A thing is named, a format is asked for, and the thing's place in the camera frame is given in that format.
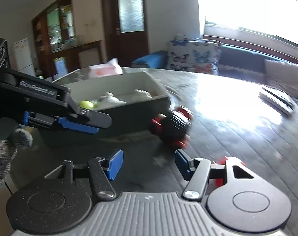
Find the gray knit glove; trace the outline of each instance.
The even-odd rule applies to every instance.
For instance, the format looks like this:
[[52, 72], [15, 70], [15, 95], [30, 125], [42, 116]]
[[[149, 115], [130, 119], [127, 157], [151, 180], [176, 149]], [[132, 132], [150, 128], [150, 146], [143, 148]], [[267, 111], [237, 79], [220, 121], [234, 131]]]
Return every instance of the gray knit glove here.
[[11, 133], [9, 140], [0, 140], [0, 187], [4, 183], [6, 174], [10, 171], [10, 162], [17, 153], [16, 145], [30, 148], [32, 135], [23, 129], [16, 129]]

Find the marble table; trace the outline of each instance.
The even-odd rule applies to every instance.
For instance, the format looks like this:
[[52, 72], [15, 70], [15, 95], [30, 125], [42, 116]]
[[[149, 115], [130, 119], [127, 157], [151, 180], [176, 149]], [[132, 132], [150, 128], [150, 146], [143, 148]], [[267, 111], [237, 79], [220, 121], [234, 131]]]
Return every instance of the marble table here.
[[[67, 84], [87, 79], [88, 68], [56, 81]], [[252, 171], [282, 190], [292, 202], [285, 232], [298, 236], [298, 106], [287, 118], [258, 98], [260, 86], [221, 76], [161, 69], [124, 68], [124, 73], [144, 70], [171, 87], [182, 105], [194, 114], [186, 152], [218, 162], [235, 156]], [[46, 173], [64, 159], [84, 163], [124, 150], [124, 163], [113, 187], [121, 191], [182, 192], [186, 185], [175, 166], [174, 152], [150, 134], [138, 139], [106, 139], [89, 143], [48, 147], [37, 130], [34, 145], [21, 150], [12, 163], [11, 175], [22, 186]]]

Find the gray gripper base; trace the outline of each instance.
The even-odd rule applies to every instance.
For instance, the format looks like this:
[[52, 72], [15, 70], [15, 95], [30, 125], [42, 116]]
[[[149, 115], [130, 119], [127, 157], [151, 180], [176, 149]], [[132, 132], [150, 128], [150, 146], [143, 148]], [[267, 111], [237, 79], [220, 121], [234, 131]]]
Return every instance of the gray gripper base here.
[[[29, 236], [15, 231], [13, 236]], [[237, 236], [216, 223], [200, 203], [185, 201], [176, 193], [123, 192], [110, 202], [98, 203], [77, 227], [56, 236]], [[281, 230], [270, 236], [285, 236]]]

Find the window sill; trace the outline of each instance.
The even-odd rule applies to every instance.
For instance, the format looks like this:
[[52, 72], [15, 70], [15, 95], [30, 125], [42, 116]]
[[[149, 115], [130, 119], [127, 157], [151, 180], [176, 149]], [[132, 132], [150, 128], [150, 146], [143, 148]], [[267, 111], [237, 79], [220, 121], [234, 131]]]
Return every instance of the window sill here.
[[244, 29], [232, 29], [224, 26], [205, 24], [204, 35], [223, 37], [236, 41], [259, 45], [268, 49], [287, 54], [298, 59], [298, 47], [283, 42], [268, 35]]

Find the refrigerator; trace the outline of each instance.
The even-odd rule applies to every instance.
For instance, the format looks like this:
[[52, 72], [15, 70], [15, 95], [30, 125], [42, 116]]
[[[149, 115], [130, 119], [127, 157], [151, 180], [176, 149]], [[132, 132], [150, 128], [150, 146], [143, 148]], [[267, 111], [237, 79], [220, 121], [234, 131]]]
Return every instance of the refrigerator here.
[[18, 71], [35, 76], [33, 61], [31, 57], [29, 39], [25, 38], [13, 44], [13, 50], [17, 62]]

